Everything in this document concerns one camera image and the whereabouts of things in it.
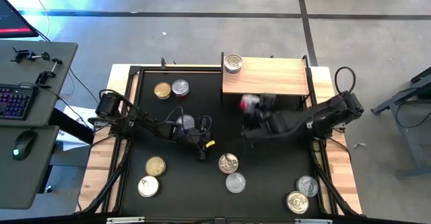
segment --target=black table surface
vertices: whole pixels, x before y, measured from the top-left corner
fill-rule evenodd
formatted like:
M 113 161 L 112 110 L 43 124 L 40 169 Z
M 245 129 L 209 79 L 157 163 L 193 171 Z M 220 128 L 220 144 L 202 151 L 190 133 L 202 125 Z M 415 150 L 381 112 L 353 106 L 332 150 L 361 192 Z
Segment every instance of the black table surface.
M 35 128 L 38 136 L 24 160 L 14 160 L 12 151 L 18 135 L 31 128 L 8 128 L 1 132 L 0 209 L 29 209 L 46 173 L 58 126 Z
M 157 83 L 172 83 L 176 79 L 189 82 L 187 96 L 159 100 L 154 95 Z M 223 106 L 220 104 L 219 73 L 145 73 L 141 83 L 138 106 L 160 120 L 176 106 L 182 106 L 185 114 L 194 118 L 211 116 L 215 146 L 208 160 L 201 163 L 195 160 L 192 149 L 155 138 L 136 126 L 121 205 L 122 216 L 292 219 L 313 217 L 318 213 L 317 197 L 309 198 L 310 207 L 303 215 L 292 213 L 285 201 L 286 196 L 296 190 L 298 178 L 313 175 L 308 143 L 298 139 L 291 143 L 263 143 L 252 148 L 238 141 L 242 113 L 236 106 L 240 96 L 224 97 Z M 292 107 L 291 98 L 286 99 L 286 107 Z M 171 119 L 176 120 L 179 115 L 176 112 Z M 218 167 L 218 159 L 225 153 L 233 153 L 239 158 L 238 172 L 246 178 L 246 188 L 240 194 L 227 190 L 227 175 Z M 155 155 L 165 160 L 167 168 L 157 177 L 158 193 L 144 198 L 138 193 L 137 185 L 147 175 L 146 161 Z
M 71 66 L 78 45 L 72 42 L 33 42 L 24 40 L 0 40 L 0 83 L 19 84 L 22 82 L 35 83 L 39 73 L 50 71 L 54 63 L 36 59 L 34 62 L 23 59 L 21 63 L 11 62 L 15 58 L 16 50 L 32 50 L 36 55 L 42 52 L 50 54 L 51 58 L 63 61 L 55 68 L 56 76 L 48 78 L 46 84 L 57 95 L 60 94 L 67 72 Z M 43 89 L 39 89 L 32 108 L 26 120 L 1 120 L 0 126 L 46 126 L 53 112 L 57 97 Z

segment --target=keyboard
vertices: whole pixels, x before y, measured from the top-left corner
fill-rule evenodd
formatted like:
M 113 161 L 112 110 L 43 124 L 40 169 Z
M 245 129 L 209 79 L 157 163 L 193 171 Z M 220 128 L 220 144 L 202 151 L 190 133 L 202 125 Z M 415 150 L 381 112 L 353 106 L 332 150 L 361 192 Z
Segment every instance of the keyboard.
M 37 91 L 34 86 L 0 83 L 0 119 L 25 120 Z

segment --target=monitor screen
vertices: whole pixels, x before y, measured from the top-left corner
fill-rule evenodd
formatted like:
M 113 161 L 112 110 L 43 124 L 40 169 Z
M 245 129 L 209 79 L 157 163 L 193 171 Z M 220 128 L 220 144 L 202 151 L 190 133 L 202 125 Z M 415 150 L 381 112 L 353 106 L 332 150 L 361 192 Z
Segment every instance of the monitor screen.
M 37 36 L 36 30 L 7 0 L 0 0 L 0 38 Z

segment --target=table leg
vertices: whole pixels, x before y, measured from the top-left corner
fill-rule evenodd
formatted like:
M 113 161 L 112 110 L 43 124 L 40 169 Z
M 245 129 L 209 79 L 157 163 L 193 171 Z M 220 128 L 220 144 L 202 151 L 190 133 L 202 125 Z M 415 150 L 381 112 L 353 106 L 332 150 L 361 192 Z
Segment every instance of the table leg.
M 54 108 L 53 113 L 51 114 L 49 124 L 59 126 L 61 130 L 85 143 L 90 145 L 93 143 L 93 130 L 76 122 L 74 119 L 68 117 L 68 115 L 62 113 L 56 108 Z

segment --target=tin can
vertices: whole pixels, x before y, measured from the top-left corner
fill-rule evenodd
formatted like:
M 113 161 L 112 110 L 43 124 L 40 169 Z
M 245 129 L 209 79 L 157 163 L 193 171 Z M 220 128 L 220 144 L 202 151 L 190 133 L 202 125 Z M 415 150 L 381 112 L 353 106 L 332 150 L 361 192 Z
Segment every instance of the tin can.
M 153 176 L 143 177 L 137 184 L 137 191 L 143 197 L 151 197 L 157 193 L 159 182 Z
M 149 158 L 145 164 L 145 170 L 149 176 L 161 176 L 165 169 L 166 163 L 158 156 Z
M 176 96 L 186 96 L 189 92 L 189 83 L 184 79 L 178 79 L 172 84 L 172 91 Z
M 225 174 L 234 173 L 238 169 L 238 166 L 238 158 L 231 153 L 223 154 L 218 160 L 218 167 Z
M 181 124 L 181 128 L 184 127 L 185 130 L 195 128 L 195 119 L 188 114 L 178 117 L 178 119 L 176 119 L 176 123 Z
M 226 178 L 226 188 L 233 194 L 241 193 L 245 184 L 245 177 L 240 173 L 229 174 Z
M 241 70 L 242 58 L 237 54 L 229 54 L 224 58 L 224 68 L 228 73 L 237 73 Z
M 154 87 L 154 94 L 161 100 L 169 98 L 170 92 L 170 84 L 166 82 L 160 82 Z
M 304 214 L 308 210 L 308 199 L 305 194 L 293 191 L 286 198 L 286 205 L 295 214 Z
M 296 181 L 296 189 L 307 197 L 313 197 L 319 191 L 319 185 L 313 177 L 302 176 Z

